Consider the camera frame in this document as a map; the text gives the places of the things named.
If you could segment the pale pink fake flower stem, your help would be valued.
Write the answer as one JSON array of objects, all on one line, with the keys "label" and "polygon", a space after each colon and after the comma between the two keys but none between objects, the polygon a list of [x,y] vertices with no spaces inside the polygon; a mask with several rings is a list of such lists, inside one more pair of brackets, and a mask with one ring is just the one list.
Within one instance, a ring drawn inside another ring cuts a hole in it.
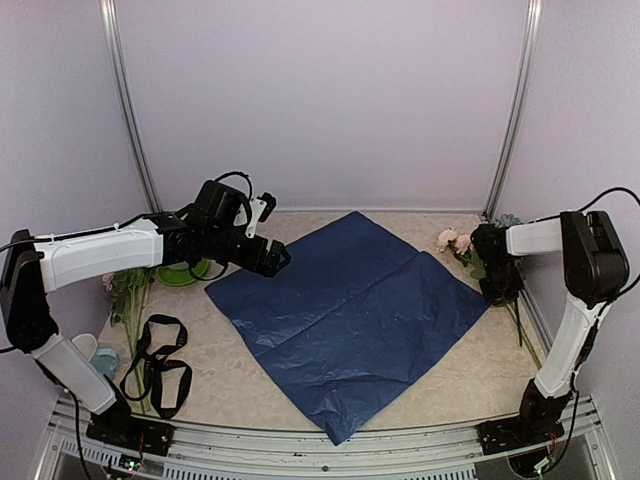
[{"label": "pale pink fake flower stem", "polygon": [[[506,228],[491,223],[481,223],[471,234],[460,234],[452,228],[441,231],[436,246],[442,253],[449,250],[454,258],[470,270],[473,279],[479,281],[489,272],[503,273],[518,269],[518,260],[506,251]],[[518,343],[531,355],[536,367],[541,367],[539,355],[526,334],[519,308],[519,297],[504,304],[516,326]]]}]

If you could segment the blue wrapping paper sheet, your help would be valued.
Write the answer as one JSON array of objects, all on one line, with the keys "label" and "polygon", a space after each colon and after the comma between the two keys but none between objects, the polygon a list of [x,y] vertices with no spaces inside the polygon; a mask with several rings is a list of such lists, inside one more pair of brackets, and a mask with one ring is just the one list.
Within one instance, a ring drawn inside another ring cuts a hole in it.
[{"label": "blue wrapping paper sheet", "polygon": [[353,212],[293,242],[272,278],[207,295],[286,397],[334,444],[410,388],[487,310],[483,296]]}]

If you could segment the blue fake flower bunch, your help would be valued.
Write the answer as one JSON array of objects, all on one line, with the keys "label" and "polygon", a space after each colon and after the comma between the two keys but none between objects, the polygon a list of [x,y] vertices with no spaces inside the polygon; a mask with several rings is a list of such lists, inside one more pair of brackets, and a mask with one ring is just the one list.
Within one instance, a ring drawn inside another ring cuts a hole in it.
[{"label": "blue fake flower bunch", "polygon": [[514,214],[504,213],[494,218],[492,223],[497,228],[510,228],[512,226],[521,225],[522,221]]}]

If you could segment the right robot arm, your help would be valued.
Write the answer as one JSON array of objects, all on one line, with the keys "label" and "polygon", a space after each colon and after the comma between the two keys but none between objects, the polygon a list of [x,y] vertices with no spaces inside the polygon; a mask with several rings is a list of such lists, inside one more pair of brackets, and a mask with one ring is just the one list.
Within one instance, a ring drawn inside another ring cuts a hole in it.
[{"label": "right robot arm", "polygon": [[566,290],[559,329],[542,367],[529,381],[519,412],[487,428],[509,432],[523,444],[561,435],[560,415],[576,396],[575,380],[593,348],[604,317],[639,282],[630,275],[622,242],[609,215],[592,203],[511,227],[480,224],[471,234],[485,275],[480,281],[493,304],[518,297],[524,283],[520,258],[559,252]]}]

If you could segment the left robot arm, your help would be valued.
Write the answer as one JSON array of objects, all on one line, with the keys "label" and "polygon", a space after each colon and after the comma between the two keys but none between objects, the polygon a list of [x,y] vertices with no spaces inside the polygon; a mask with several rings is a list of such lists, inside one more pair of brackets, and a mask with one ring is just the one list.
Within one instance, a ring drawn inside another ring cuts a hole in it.
[{"label": "left robot arm", "polygon": [[6,337],[32,357],[93,414],[121,445],[140,434],[137,418],[117,406],[116,389],[59,326],[55,314],[74,292],[108,273],[214,262],[272,278],[291,256],[285,245],[257,233],[277,205],[265,192],[241,191],[223,178],[203,183],[196,199],[177,211],[142,213],[122,223],[65,234],[23,229],[2,247],[1,315]]}]

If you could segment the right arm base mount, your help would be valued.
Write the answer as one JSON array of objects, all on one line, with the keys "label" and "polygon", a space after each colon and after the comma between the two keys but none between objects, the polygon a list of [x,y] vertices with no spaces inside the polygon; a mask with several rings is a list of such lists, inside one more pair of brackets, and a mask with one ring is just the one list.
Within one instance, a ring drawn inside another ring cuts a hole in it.
[{"label": "right arm base mount", "polygon": [[560,438],[565,429],[559,421],[528,421],[520,416],[485,421],[477,426],[484,455],[493,455]]}]

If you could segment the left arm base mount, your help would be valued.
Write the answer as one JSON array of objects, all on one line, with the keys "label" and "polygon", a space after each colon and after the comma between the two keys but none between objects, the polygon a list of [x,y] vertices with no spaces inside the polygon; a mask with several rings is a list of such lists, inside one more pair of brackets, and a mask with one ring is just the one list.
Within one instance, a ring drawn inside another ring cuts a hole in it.
[{"label": "left arm base mount", "polygon": [[90,439],[112,446],[165,457],[172,444],[174,432],[175,428],[171,424],[130,415],[93,415],[86,435]]}]

